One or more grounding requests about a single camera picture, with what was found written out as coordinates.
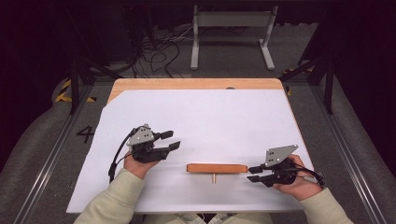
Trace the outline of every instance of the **white paper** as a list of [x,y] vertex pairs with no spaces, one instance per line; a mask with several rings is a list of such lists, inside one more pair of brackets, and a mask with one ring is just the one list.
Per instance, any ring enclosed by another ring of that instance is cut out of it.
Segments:
[[[150,90],[124,91],[104,108],[67,213],[82,212],[107,188],[108,168],[122,140],[144,123],[155,133],[174,131],[156,147],[181,144],[148,172],[136,213],[302,209],[289,195],[251,183],[249,173],[217,175],[212,184],[209,174],[186,172],[189,163],[258,166],[266,149],[289,145],[298,145],[294,154],[313,169],[282,90]],[[124,146],[119,159],[127,150]]]

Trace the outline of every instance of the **sleeve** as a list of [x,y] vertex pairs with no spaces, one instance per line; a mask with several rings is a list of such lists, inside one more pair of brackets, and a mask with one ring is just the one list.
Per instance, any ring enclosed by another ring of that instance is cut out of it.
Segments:
[[353,223],[341,205],[334,199],[329,189],[300,201],[309,224]]
[[121,169],[108,189],[85,207],[75,223],[129,223],[144,181]]

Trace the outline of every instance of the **wooden peg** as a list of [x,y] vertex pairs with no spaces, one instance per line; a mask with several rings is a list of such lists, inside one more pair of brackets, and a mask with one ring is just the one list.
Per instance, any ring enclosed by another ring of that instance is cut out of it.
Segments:
[[248,167],[241,164],[190,163],[187,164],[187,172],[210,173],[212,174],[212,183],[216,184],[216,174],[247,173]]

